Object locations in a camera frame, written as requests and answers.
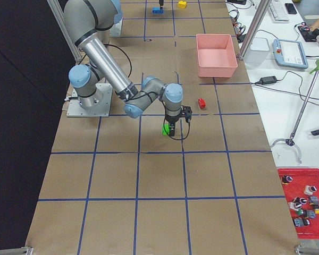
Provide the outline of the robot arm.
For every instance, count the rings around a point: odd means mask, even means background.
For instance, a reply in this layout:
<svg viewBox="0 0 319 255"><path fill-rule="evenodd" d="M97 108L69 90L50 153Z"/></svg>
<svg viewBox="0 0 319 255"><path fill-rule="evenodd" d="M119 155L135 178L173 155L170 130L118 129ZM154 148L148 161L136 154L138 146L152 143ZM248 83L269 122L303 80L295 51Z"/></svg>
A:
<svg viewBox="0 0 319 255"><path fill-rule="evenodd" d="M137 118L156 100L162 102L165 110L166 134L175 136L175 124L180 118L191 122L192 110L182 105L183 88L180 84L166 84L160 79L148 76L138 90L129 77L102 43L99 33L108 32L122 16L120 1L67 1L64 8L64 23L71 41L82 49L90 64L78 64L69 71L69 79L75 88L78 100L97 99L97 88L93 77L105 77L116 95L125 103L124 111L131 118Z"/></svg>
<svg viewBox="0 0 319 255"><path fill-rule="evenodd" d="M120 37L122 32L123 25L123 12L121 9L121 1L112 1L114 6L116 7L117 14L113 16L114 22L112 27L110 28L110 36L111 37ZM163 14L164 13L164 1L159 0L158 6L152 8L152 14Z"/></svg>

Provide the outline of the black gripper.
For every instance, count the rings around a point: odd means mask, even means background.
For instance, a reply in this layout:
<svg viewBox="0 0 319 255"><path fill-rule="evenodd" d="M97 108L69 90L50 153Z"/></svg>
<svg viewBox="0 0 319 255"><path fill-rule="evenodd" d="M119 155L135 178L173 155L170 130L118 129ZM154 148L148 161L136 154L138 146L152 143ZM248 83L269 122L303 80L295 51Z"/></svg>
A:
<svg viewBox="0 0 319 255"><path fill-rule="evenodd" d="M170 137L175 136L175 124L181 117L181 108L177 110L165 109L165 120L168 122L166 124L166 134Z"/></svg>

